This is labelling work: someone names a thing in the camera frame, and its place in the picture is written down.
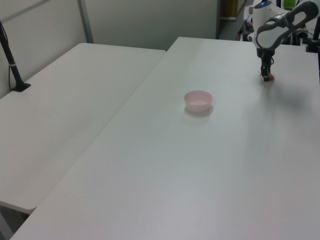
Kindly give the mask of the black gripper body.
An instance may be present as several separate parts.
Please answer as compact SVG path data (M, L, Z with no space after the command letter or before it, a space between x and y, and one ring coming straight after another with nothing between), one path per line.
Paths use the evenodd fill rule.
M261 59L262 67L271 67L274 64L273 56L275 55L275 50L257 48L256 52L257 56Z

